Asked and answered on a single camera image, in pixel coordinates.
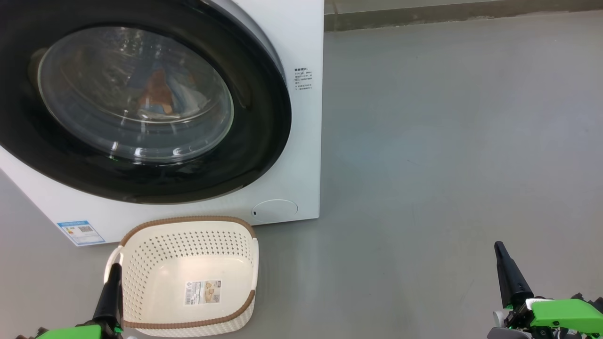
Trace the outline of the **white washing machine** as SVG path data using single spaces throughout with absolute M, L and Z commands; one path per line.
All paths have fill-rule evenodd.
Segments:
M 86 220 L 106 243 L 112 243 L 134 226 L 157 219 L 224 215 L 265 225 L 254 219 L 252 208 L 273 199 L 297 204 L 293 221 L 319 217 L 325 5 L 322 0 L 206 1 L 243 22 L 282 71 L 292 120 L 281 155 L 260 178 L 230 193 L 196 202 L 138 204 L 90 195 L 54 182 L 0 146 L 0 170 L 58 229 L 57 223 Z

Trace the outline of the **cream orange black cloth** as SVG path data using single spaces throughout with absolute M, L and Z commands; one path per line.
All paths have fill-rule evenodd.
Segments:
M 163 114 L 174 114 L 174 100 L 172 90 L 166 82 L 166 73 L 163 68 L 154 70 L 147 80 L 143 93 L 138 100 L 138 109 L 149 110 L 152 106 L 159 106 Z

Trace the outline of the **basket product sticker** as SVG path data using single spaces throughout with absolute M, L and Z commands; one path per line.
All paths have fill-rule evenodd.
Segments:
M 189 281 L 185 283 L 185 306 L 220 303 L 221 280 Z

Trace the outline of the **black glass washing machine door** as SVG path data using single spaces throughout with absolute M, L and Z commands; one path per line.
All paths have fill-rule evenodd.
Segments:
M 145 119 L 127 80 L 181 65 L 198 114 Z M 206 0 L 0 0 L 0 146 L 54 182 L 114 201 L 196 202 L 260 178 L 291 129 L 276 60 Z

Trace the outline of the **cream perforated laundry basket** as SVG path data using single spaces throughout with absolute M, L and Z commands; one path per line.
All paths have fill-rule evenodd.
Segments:
M 198 338 L 235 332 L 254 311 L 259 244 L 236 217 L 189 216 L 130 230 L 108 258 L 122 266 L 122 323 L 149 336 Z M 220 303 L 185 306 L 185 283 L 221 280 Z

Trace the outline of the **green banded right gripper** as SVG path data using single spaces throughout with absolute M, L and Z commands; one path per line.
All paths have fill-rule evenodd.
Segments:
M 495 242 L 502 306 L 487 339 L 603 339 L 603 297 L 584 300 L 534 298 L 525 277 L 502 241 Z

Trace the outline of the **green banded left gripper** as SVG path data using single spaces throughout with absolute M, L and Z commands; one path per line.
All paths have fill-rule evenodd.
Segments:
M 14 339 L 124 339 L 120 324 L 122 318 L 121 277 L 122 266 L 118 263 L 112 264 L 92 321 L 53 330 L 40 327 L 35 336 L 27 337 L 19 334 Z

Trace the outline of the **round white filter cover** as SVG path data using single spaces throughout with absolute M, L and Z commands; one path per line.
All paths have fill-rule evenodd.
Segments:
M 273 199 L 261 202 L 252 208 L 252 216 L 261 223 L 281 223 L 293 221 L 299 207 L 292 201 Z

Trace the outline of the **blue energy label sticker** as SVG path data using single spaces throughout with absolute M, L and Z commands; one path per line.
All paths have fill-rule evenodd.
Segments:
M 58 227 L 77 246 L 104 244 L 106 241 L 92 227 L 84 221 L 71 221 L 57 223 Z

